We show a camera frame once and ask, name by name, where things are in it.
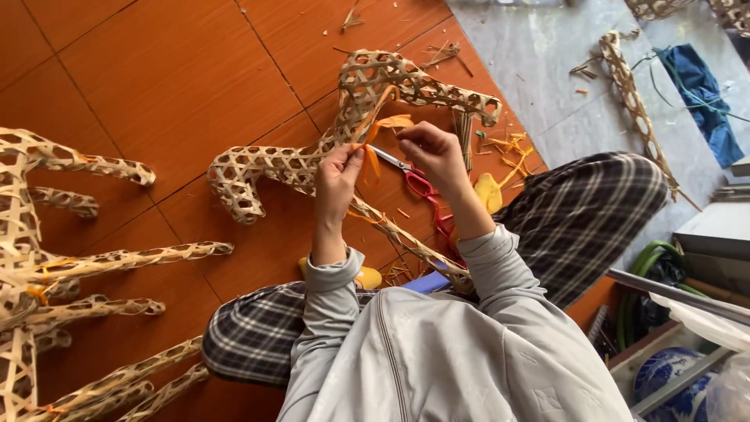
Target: person's left hand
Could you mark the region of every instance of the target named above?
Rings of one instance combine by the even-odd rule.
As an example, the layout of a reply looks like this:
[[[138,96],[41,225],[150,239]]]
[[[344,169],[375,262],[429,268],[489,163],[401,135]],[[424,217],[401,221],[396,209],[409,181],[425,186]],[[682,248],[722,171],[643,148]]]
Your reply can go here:
[[[319,225],[337,227],[347,215],[354,184],[365,160],[365,148],[352,151],[348,143],[325,157],[315,173],[315,218]]]

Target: gray concrete floor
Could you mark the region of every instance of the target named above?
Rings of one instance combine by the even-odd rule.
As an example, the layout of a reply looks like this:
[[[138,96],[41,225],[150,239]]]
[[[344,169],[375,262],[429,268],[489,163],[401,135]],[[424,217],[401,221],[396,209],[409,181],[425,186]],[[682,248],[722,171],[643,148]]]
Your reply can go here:
[[[572,8],[551,1],[507,5],[447,0],[549,168],[597,152],[643,152],[605,68],[594,63],[600,75],[596,80],[569,75],[589,51],[600,53],[599,38],[612,29],[627,33],[643,26],[638,38],[622,41],[622,54],[631,68],[653,47],[693,44],[725,90],[733,112],[750,116],[750,75],[706,5],[694,3],[666,20],[639,23],[623,0],[578,0]],[[684,103],[662,64],[640,63],[634,79],[673,175],[692,200],[706,206],[711,192],[727,182],[725,172],[690,112],[679,108]],[[654,85],[678,107],[666,104]],[[576,93],[579,88],[588,95]],[[750,123],[731,124],[742,149],[750,152]],[[670,240],[696,213],[682,198],[669,203],[615,267],[629,264],[651,240]]]

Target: gray jacket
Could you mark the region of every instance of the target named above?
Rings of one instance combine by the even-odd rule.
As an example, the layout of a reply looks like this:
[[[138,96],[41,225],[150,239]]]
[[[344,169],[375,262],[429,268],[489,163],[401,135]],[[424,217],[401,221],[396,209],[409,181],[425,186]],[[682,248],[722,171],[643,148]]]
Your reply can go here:
[[[602,359],[545,299],[517,244],[503,226],[458,243],[478,308],[387,288],[360,313],[360,252],[308,264],[306,327],[277,420],[631,422]]]

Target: brown tile floor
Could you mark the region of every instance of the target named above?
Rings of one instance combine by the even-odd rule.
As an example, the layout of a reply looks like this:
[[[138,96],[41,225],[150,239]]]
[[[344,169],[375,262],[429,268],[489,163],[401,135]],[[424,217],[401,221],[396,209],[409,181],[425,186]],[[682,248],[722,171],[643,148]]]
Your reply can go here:
[[[72,347],[40,356],[41,402],[201,333],[222,302],[300,278],[296,262],[309,248],[313,201],[265,179],[259,192],[268,215],[250,227],[236,225],[209,191],[204,172],[229,146],[314,142],[337,107],[334,90],[345,54],[333,47],[399,50],[421,64],[431,57],[429,45],[459,42],[473,76],[456,60],[429,72],[502,98],[443,0],[400,0],[397,7],[392,0],[361,0],[357,12],[365,23],[341,33],[352,3],[0,0],[0,126],[26,128],[87,154],[143,161],[158,177],[144,191],[119,179],[34,172],[35,185],[90,194],[101,205],[93,223],[40,209],[43,247],[78,255],[197,240],[236,246],[226,257],[83,280],[84,294],[152,297],[166,302],[167,312],[77,324]],[[449,112],[434,107],[388,104],[381,115],[406,110],[415,120],[451,127]],[[500,124],[485,131],[503,138],[524,130],[504,104]],[[399,155],[388,131],[375,144]],[[472,177],[488,171],[502,179],[510,167],[499,156],[474,157]],[[528,166],[545,169],[536,153]],[[401,172],[381,167],[378,185],[358,185],[362,197],[444,249],[431,226],[433,208],[404,185]],[[506,203],[518,191],[507,188]],[[347,219],[344,227],[369,267],[385,269],[403,259],[414,273],[422,269],[368,223]],[[174,378],[189,364],[155,381]],[[282,390],[211,380],[155,419],[272,420],[283,397]]]

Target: jacket sleeve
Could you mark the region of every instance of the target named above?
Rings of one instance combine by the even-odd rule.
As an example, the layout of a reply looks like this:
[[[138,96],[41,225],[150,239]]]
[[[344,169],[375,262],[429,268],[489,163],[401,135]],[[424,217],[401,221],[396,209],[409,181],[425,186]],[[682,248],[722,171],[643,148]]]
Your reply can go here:
[[[460,241],[479,296],[479,310],[561,363],[601,361],[581,329],[545,298],[545,289],[516,252],[518,236],[498,225],[493,233]]]
[[[307,257],[304,331],[292,347],[289,385],[278,421],[307,420],[338,349],[359,314],[354,278],[362,253],[346,248],[346,260],[316,267]]]

